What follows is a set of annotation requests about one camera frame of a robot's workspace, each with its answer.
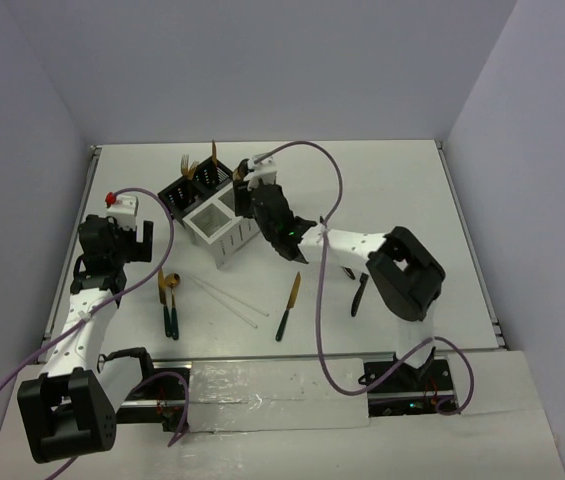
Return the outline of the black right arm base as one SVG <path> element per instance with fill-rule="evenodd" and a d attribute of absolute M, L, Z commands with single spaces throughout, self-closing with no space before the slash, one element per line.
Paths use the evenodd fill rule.
<path fill-rule="evenodd" d="M 402 366 L 367 393 L 370 417 L 453 413 L 458 408 L 448 361 L 436 357 L 424 374 Z"/>

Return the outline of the gold fork green handle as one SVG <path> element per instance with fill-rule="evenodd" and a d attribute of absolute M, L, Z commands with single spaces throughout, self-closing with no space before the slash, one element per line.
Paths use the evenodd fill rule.
<path fill-rule="evenodd" d="M 183 154 L 180 162 L 180 170 L 183 177 L 189 177 L 189 155 Z"/>
<path fill-rule="evenodd" d="M 199 166 L 199 163 L 197 161 L 194 161 L 190 166 L 189 166 L 189 170 L 188 170 L 188 179 L 192 180 L 195 176 L 196 170 Z"/>

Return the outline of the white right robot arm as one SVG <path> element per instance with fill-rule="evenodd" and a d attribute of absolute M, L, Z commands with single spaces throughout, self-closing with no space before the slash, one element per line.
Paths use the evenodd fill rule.
<path fill-rule="evenodd" d="M 310 264 L 322 260 L 357 271 L 373 282 L 384 304 L 398 318 L 395 354 L 398 383 L 417 391 L 429 382 L 434 345 L 412 350 L 433 336 L 429 310 L 442 292 L 446 273 L 407 228 L 389 233 L 328 230 L 289 207 L 282 187 L 244 180 L 233 182 L 236 214 L 256 221 L 262 235 L 284 259 Z"/>

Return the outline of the black spoon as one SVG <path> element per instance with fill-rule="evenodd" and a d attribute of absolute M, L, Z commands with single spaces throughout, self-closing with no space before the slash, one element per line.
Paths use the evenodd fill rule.
<path fill-rule="evenodd" d="M 249 174 L 249 159 L 243 159 L 234 169 L 232 179 L 234 181 L 243 181 Z"/>

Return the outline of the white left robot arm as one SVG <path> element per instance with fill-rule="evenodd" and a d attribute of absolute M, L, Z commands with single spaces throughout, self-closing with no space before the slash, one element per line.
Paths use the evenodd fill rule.
<path fill-rule="evenodd" d="M 17 392 L 38 464 L 110 450 L 126 396 L 146 398 L 158 384 L 145 349 L 101 353 L 126 288 L 125 265 L 152 260 L 152 222 L 137 228 L 119 214 L 89 215 L 78 227 L 78 240 L 82 252 L 73 267 L 62 333 L 39 376 L 22 382 Z"/>

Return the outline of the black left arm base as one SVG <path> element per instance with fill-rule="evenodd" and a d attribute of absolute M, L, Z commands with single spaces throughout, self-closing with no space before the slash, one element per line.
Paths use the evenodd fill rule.
<path fill-rule="evenodd" d="M 157 366 L 143 347 L 101 354 L 96 367 L 117 423 L 156 423 L 178 435 L 187 431 L 188 368 Z"/>

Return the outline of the gold spoon green handle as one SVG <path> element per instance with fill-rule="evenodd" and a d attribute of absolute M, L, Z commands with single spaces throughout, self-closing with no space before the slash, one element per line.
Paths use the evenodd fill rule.
<path fill-rule="evenodd" d="M 167 275 L 165 281 L 171 294 L 171 309 L 170 309 L 171 330 L 172 330 L 171 337 L 173 340 L 178 340 L 180 337 L 180 329 L 179 329 L 178 312 L 177 312 L 177 305 L 175 298 L 175 289 L 180 284 L 180 276 L 176 273 L 171 273 Z"/>

